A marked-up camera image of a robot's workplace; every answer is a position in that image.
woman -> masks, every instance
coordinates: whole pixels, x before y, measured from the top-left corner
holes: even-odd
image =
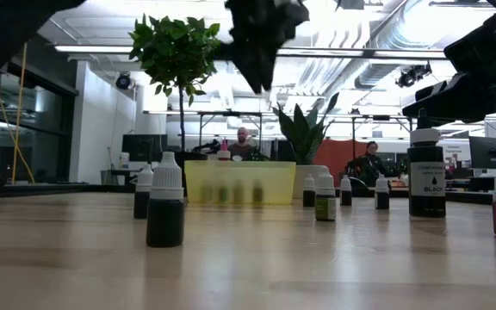
[[[355,166],[358,173],[358,178],[365,182],[367,186],[374,187],[378,174],[381,173],[385,177],[395,177],[392,172],[386,170],[381,159],[376,156],[378,144],[374,141],[367,143],[367,151],[364,155],[355,160]]]

pot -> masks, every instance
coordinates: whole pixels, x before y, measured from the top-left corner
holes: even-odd
[[[324,172],[328,172],[328,168],[323,165],[315,165],[315,164],[297,165],[292,198],[301,199],[303,197],[303,180],[307,177],[308,174],[311,174],[313,178],[317,178],[319,174]]]

yellow translucent container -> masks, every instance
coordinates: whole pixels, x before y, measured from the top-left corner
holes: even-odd
[[[295,163],[186,161],[189,202],[290,204]]]

glass wall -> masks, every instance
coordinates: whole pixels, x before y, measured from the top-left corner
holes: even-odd
[[[15,154],[13,136],[37,183],[68,181],[71,144],[73,98],[46,90],[28,80],[24,81],[22,108],[19,111],[20,78],[12,74],[1,76],[0,106],[0,174],[12,178]],[[5,122],[3,109],[9,120]],[[26,165],[16,160],[16,181],[30,181]]]

yellow cable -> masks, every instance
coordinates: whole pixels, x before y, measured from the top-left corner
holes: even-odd
[[[24,68],[25,68],[25,65],[22,66],[22,74],[24,74]],[[7,118],[7,111],[5,111],[5,107],[3,106],[3,100],[1,99],[1,93],[0,93],[0,107],[1,107],[1,110],[3,112],[3,118],[5,119],[5,122],[7,123],[7,128],[9,129],[10,138],[13,140],[13,143],[15,144],[15,160],[16,160],[16,152],[18,152],[18,155],[21,157],[21,160],[24,163],[24,166],[26,166],[26,170],[28,171],[28,174],[30,175],[30,179],[31,179],[32,183],[35,183],[34,175],[32,174],[30,167],[26,163],[26,160],[22,156],[21,149],[18,147],[18,141],[15,139],[15,136],[13,135],[12,130],[10,128],[9,119]]]
[[[3,105],[3,100],[1,99],[1,94],[0,94],[0,107],[1,107],[1,111],[3,112],[3,119],[7,123],[7,128],[9,129],[10,138],[13,140],[13,143],[15,144],[15,146],[17,146],[18,142],[15,139],[15,135],[13,134],[13,130],[10,128],[9,119],[7,118],[7,110],[5,110],[5,106]],[[32,183],[35,183],[34,175],[32,174],[30,167],[26,163],[26,159],[24,159],[24,157],[22,156],[22,152],[21,152],[20,147],[17,149],[17,151],[18,151],[18,155],[21,157],[22,163],[26,167],[26,171],[30,175],[30,180],[32,181]]]
[[[18,91],[18,111],[16,112],[16,136],[15,136],[15,154],[13,156],[13,177],[11,179],[15,185],[16,178],[16,153],[18,152],[18,132],[21,125],[21,112],[22,112],[22,95],[24,94],[24,73],[26,72],[26,50],[28,43],[24,44],[24,51],[22,52],[22,72],[21,72],[21,88]]]

